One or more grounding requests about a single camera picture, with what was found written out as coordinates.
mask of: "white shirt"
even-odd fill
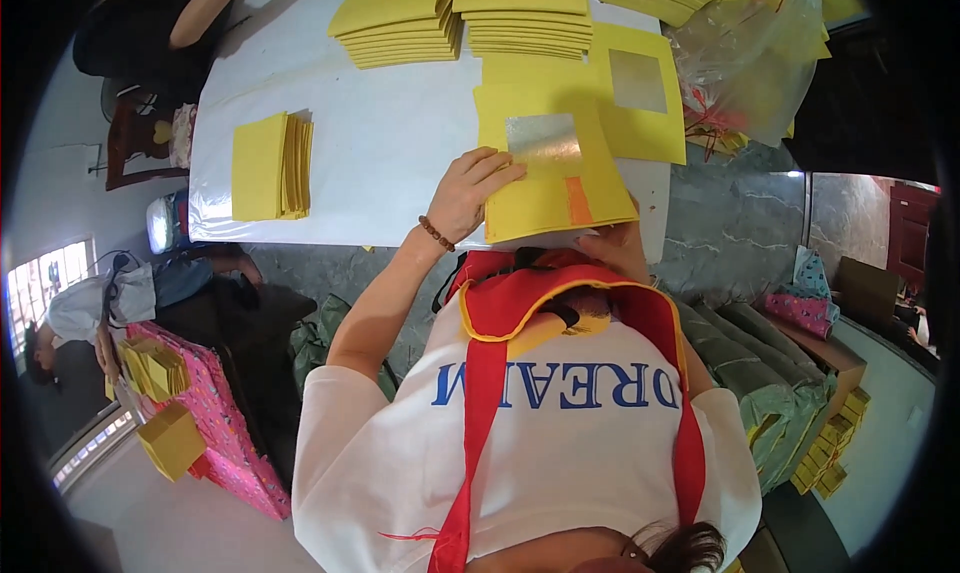
[[[153,267],[144,265],[117,275],[119,293],[112,305],[114,324],[136,323],[157,316],[153,310],[157,304],[153,272]],[[103,289],[109,281],[108,274],[88,277],[55,295],[46,314],[53,332],[65,340],[83,339],[93,343],[103,315]]]
[[[392,404],[342,366],[307,377],[294,533],[327,573],[426,571],[433,540],[378,532],[438,530],[447,518],[465,475],[458,372],[467,340],[453,299]],[[508,363],[473,483],[468,559],[581,527],[630,536],[650,523],[676,526],[678,377],[649,339],[619,322],[594,336],[550,339]],[[737,404],[724,388],[693,400],[707,465],[697,520],[726,537],[724,567],[761,515]]]

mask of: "gray tile floor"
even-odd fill
[[[688,164],[673,167],[664,256],[651,270],[662,288],[684,297],[753,301],[790,279],[804,235],[806,180],[786,174],[794,162],[783,147],[750,144],[735,159],[714,155],[706,164],[702,150],[688,146]],[[867,176],[813,174],[810,246],[821,251],[828,272],[841,255],[884,267],[891,184]],[[268,282],[319,303],[331,292],[354,303],[395,252],[330,245],[244,247]],[[420,288],[390,351],[397,374],[405,374],[422,355],[433,320],[431,301],[455,261],[445,256]]]

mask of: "wooden bead bracelet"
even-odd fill
[[[434,240],[437,240],[447,252],[452,252],[454,250],[453,243],[450,243],[450,240],[440,235],[440,231],[434,229],[433,225],[430,224],[430,219],[427,219],[424,216],[420,216],[419,219],[420,226],[426,229],[426,232],[433,236]]]

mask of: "white tablecloth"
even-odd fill
[[[238,0],[249,15],[223,39],[199,100],[190,170],[193,241],[397,246],[450,161],[476,147],[473,89],[481,60],[464,42],[456,62],[359,71],[327,37],[343,0]],[[590,0],[596,21],[660,32],[660,23]],[[314,123],[310,216],[239,222],[231,218],[234,127],[286,110]],[[617,159],[640,204],[650,263],[664,248],[670,165]],[[567,245],[577,232],[526,238],[519,245]],[[482,247],[483,227],[461,243]]]

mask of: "green bag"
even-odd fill
[[[330,352],[333,336],[337,333],[340,323],[344,322],[343,319],[347,313],[351,311],[350,304],[332,293],[326,299],[319,308],[319,323],[301,321],[290,334],[290,348],[294,357],[294,380],[301,400],[304,399],[303,384],[306,383],[306,376],[313,369],[327,363],[327,354]],[[397,396],[397,389],[401,386],[401,382],[397,375],[394,375],[390,363],[384,360],[376,377],[383,395],[392,402]]]

